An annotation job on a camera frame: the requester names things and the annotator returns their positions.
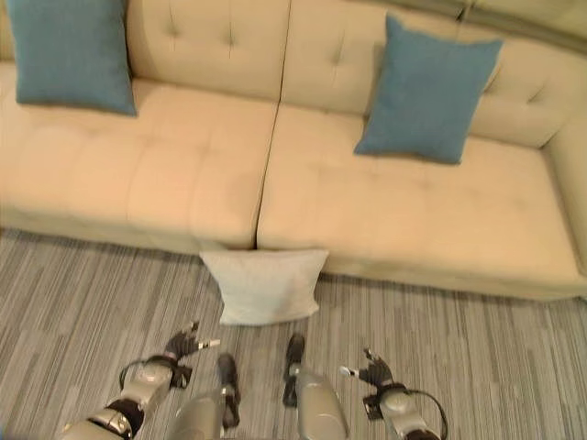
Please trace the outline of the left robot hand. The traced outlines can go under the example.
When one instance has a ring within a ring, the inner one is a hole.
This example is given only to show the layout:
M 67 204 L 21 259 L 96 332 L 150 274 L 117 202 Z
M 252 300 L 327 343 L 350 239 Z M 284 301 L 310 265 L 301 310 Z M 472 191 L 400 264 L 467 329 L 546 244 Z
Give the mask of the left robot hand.
M 184 329 L 176 333 L 167 342 L 163 351 L 163 355 L 169 359 L 179 362 L 182 358 L 191 356 L 192 354 L 203 349 L 218 347 L 220 345 L 219 339 L 200 341 L 196 338 L 199 324 L 199 321 L 193 321 Z

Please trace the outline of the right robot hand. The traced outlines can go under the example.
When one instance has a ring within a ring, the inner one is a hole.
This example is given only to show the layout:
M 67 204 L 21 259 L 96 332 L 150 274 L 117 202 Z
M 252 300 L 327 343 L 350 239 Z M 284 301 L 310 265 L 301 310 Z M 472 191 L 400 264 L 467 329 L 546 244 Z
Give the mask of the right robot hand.
M 364 348 L 363 353 L 368 360 L 366 368 L 349 368 L 340 366 L 338 372 L 344 376 L 359 379 L 376 389 L 381 389 L 393 384 L 393 374 L 388 364 L 369 348 Z

